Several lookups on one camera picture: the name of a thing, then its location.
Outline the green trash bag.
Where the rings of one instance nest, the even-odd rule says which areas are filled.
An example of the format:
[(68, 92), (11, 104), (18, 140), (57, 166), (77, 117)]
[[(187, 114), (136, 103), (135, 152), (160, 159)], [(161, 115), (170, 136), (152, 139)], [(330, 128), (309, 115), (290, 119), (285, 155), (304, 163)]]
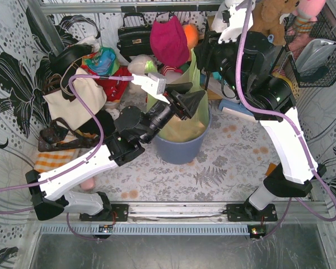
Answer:
[(166, 74), (168, 84), (164, 96), (172, 103), (163, 103), (170, 111), (163, 112), (163, 115), (168, 115), (169, 120), (159, 129), (157, 136), (167, 141), (188, 142), (202, 135), (208, 127), (208, 96), (200, 86), (200, 70), (193, 50), (191, 57), (184, 73)]

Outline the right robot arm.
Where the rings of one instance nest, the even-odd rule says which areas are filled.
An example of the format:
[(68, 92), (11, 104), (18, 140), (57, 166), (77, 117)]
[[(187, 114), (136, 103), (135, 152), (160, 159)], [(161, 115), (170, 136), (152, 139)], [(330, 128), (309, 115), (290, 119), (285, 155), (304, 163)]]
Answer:
[(241, 88), (245, 100), (255, 109), (279, 112), (288, 117), (253, 112), (268, 132), (280, 163), (263, 180), (242, 204), (227, 207), (230, 221), (276, 221), (272, 214), (272, 201), (277, 197), (306, 197), (312, 190), (313, 172), (319, 176), (326, 172), (325, 166), (315, 160), (308, 161), (300, 139), (303, 132), (298, 123), (296, 100), (291, 87), (284, 79), (270, 74), (274, 61), (275, 46), (260, 32), (249, 31), (246, 36), (242, 67)]

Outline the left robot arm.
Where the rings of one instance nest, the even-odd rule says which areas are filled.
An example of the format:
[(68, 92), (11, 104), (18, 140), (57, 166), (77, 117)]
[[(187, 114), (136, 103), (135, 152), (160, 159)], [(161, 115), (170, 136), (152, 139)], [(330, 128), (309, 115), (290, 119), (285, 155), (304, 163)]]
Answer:
[(173, 116), (191, 119), (206, 96), (204, 90), (190, 92), (192, 83), (167, 85), (164, 97), (148, 112), (136, 106), (125, 107), (115, 120), (115, 132), (100, 138), (97, 146), (75, 160), (48, 172), (26, 173), (36, 217), (46, 221), (62, 213), (80, 215), (81, 221), (114, 221), (116, 213), (104, 192), (74, 192), (73, 187), (107, 170), (123, 166), (144, 153), (150, 143)]

